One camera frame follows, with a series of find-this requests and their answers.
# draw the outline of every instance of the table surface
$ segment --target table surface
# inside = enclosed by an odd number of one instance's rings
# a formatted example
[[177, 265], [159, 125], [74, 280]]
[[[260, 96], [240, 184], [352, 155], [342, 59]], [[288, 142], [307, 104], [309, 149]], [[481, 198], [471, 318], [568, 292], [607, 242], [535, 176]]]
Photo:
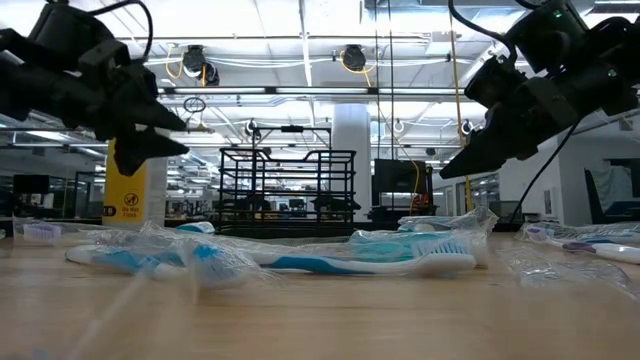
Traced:
[[489, 268], [455, 277], [287, 274], [194, 294], [16, 245], [0, 255], [0, 359], [638, 358], [631, 297], [597, 281], [523, 285], [496, 255], [516, 246], [492, 235]]

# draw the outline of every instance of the robotic arm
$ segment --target robotic arm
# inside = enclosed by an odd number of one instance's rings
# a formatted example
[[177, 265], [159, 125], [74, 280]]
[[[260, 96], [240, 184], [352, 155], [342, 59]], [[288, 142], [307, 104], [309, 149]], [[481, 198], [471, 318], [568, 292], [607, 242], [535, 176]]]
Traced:
[[[460, 21], [452, 0], [449, 8]], [[568, 0], [549, 0], [500, 41], [512, 51], [517, 47], [536, 73], [546, 75], [527, 78], [515, 68], [514, 54], [484, 63], [464, 93], [488, 108], [486, 125], [440, 171], [445, 179], [494, 171], [510, 158], [525, 160], [540, 143], [570, 128], [568, 139], [598, 109], [611, 116], [638, 107], [638, 20], [612, 17], [588, 29]]]
[[[116, 6], [125, 3], [139, 2]], [[155, 131], [186, 125], [156, 101], [155, 75], [144, 67], [145, 59], [131, 60], [126, 45], [92, 13], [49, 3], [27, 38], [0, 30], [0, 51], [22, 61], [0, 58], [0, 113], [24, 121], [38, 110], [71, 129], [93, 130], [99, 141], [115, 139], [115, 162], [127, 176], [146, 159], [189, 151]]]

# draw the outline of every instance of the toothbrush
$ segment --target toothbrush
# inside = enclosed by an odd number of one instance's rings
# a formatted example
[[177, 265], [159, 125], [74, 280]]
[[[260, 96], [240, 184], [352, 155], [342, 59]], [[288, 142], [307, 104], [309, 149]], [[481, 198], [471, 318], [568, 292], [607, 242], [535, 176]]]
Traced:
[[601, 258], [640, 265], [640, 249], [612, 242], [569, 242], [547, 240], [553, 246], [570, 252], [588, 252]]
[[[188, 268], [200, 285], [221, 289], [240, 286], [249, 280], [247, 268], [241, 266], [246, 260], [236, 253], [199, 244], [187, 254]], [[109, 266], [130, 274], [142, 272], [158, 280], [176, 279], [189, 272], [183, 256], [175, 252], [146, 255], [123, 247], [81, 245], [69, 249], [65, 257], [75, 263]]]
[[429, 249], [425, 243], [415, 243], [412, 244], [412, 252], [413, 259], [391, 263], [257, 252], [250, 252], [248, 255], [265, 268], [298, 269], [327, 275], [433, 275], [471, 270], [476, 266], [476, 260], [467, 248], [452, 242]]

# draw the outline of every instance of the yellow wet floor sign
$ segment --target yellow wet floor sign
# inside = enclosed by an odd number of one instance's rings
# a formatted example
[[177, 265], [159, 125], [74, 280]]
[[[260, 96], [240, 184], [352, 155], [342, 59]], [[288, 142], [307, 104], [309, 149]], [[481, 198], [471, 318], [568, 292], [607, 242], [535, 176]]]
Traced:
[[142, 222], [145, 214], [147, 162], [133, 176], [121, 175], [113, 158], [114, 144], [115, 141], [109, 142], [103, 221], [106, 225]]

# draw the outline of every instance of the black metal cart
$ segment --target black metal cart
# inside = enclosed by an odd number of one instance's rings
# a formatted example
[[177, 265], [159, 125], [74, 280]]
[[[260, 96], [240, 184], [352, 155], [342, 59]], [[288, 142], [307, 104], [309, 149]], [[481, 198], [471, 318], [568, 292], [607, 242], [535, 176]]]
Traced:
[[[309, 151], [300, 158], [276, 158], [270, 155], [269, 148], [256, 147], [271, 132], [308, 130], [330, 134], [331, 129], [285, 126], [252, 130], [253, 148], [220, 149], [219, 232], [273, 228], [284, 222], [288, 228], [326, 228], [337, 223], [344, 227], [345, 223], [353, 223], [358, 208], [354, 200], [355, 151], [332, 150], [327, 144], [329, 149]], [[265, 135], [257, 139], [256, 133], [260, 131], [265, 131]], [[289, 180], [303, 180], [307, 185], [292, 187], [287, 184]], [[312, 206], [282, 211], [277, 205], [271, 206], [268, 198], [302, 199]]]

